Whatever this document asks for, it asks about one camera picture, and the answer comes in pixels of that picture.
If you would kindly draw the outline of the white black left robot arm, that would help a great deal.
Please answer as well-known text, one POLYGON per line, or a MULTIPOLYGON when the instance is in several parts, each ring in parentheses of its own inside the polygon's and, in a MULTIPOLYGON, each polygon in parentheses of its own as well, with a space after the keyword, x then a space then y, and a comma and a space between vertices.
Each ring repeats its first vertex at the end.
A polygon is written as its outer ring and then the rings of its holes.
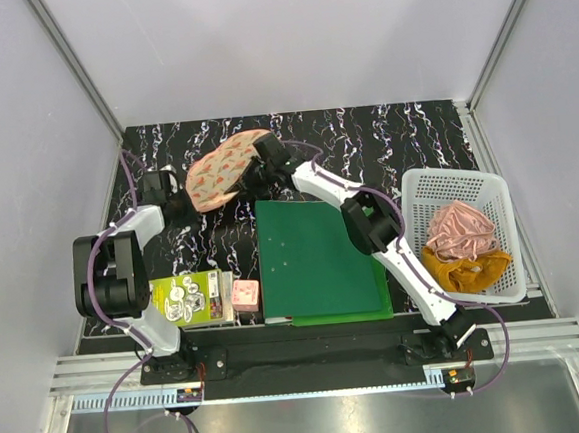
POLYGON ((196 371, 196 356, 181 328, 152 303, 143 251, 167 227, 185 229, 198 213, 187 191, 161 188, 97 235, 73 242, 74 302, 78 313, 120 329, 145 351, 144 363, 175 381, 196 371))

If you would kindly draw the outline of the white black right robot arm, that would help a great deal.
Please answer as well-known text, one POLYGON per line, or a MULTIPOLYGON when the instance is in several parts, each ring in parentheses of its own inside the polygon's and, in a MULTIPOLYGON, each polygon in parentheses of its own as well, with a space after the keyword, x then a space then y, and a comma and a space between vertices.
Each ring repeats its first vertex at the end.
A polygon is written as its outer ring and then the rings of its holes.
POLYGON ((462 303, 447 295, 410 249, 406 224, 396 202, 381 191, 334 175, 310 161, 252 159, 236 186, 257 192, 270 185, 291 187, 323 201, 342 215, 348 238, 372 256, 405 289, 430 328, 434 354, 457 360, 468 351, 476 329, 462 303))

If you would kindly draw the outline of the pink floral mesh laundry bag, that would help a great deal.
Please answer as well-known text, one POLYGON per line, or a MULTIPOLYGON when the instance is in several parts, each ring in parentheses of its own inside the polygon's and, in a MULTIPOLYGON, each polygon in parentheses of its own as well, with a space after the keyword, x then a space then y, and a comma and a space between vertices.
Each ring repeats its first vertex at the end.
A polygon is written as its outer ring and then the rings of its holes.
POLYGON ((235 183, 259 157, 255 141, 268 133, 261 128, 235 133, 190 167, 184 188, 198 213, 212 212, 236 197, 235 183))

